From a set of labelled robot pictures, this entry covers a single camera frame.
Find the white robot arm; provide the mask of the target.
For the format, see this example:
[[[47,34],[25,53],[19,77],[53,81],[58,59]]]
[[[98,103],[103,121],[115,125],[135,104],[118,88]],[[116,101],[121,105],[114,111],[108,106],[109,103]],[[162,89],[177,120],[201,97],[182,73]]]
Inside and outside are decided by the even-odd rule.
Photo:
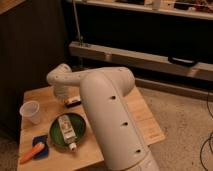
[[[57,97],[77,86],[83,109],[110,171],[160,171],[124,97],[135,86],[126,67],[74,72],[62,63],[46,76]]]

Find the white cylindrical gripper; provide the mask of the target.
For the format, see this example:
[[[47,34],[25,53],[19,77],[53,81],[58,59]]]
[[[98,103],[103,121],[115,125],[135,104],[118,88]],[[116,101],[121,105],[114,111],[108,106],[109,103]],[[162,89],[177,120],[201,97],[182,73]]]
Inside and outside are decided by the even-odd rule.
[[[62,104],[64,104],[64,101],[68,98],[71,98],[69,96],[69,88],[67,86],[59,86],[55,85],[53,87],[53,94],[57,100],[59,100]]]

